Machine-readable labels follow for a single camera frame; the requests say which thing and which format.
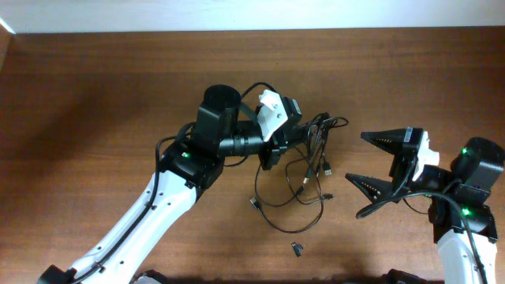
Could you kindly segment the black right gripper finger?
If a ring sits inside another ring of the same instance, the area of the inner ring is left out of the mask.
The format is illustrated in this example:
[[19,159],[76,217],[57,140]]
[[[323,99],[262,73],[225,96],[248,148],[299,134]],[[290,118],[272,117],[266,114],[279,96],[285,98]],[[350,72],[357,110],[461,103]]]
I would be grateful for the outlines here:
[[346,174],[345,178],[355,185],[373,204],[392,197],[392,183],[374,177]]
[[397,155],[414,150],[414,144],[405,140],[407,129],[391,129],[379,132],[362,132],[361,139],[384,150]]

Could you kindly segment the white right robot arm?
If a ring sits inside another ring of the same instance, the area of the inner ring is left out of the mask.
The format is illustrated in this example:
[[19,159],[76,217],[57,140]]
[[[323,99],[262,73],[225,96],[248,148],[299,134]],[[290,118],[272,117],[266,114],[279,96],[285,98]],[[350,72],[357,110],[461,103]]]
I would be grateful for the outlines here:
[[391,154],[393,160],[390,181],[346,174],[370,201],[357,212],[357,219],[389,203],[427,197],[432,201],[428,220],[443,262],[444,281],[495,283],[499,237],[486,201],[504,172],[504,150],[491,140],[472,137],[445,170],[422,128],[363,132],[361,139]]

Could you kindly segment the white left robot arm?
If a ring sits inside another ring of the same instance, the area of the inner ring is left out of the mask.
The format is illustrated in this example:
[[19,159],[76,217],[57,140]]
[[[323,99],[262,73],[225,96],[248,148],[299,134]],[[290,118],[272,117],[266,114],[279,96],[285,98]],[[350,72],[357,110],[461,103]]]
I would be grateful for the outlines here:
[[257,155],[271,169],[301,142],[295,99],[267,86],[251,110],[239,91],[224,84],[204,92],[196,120],[169,146],[155,148],[155,172],[133,206],[87,254],[63,271],[49,266],[39,283],[128,283],[168,229],[219,178],[228,157]]

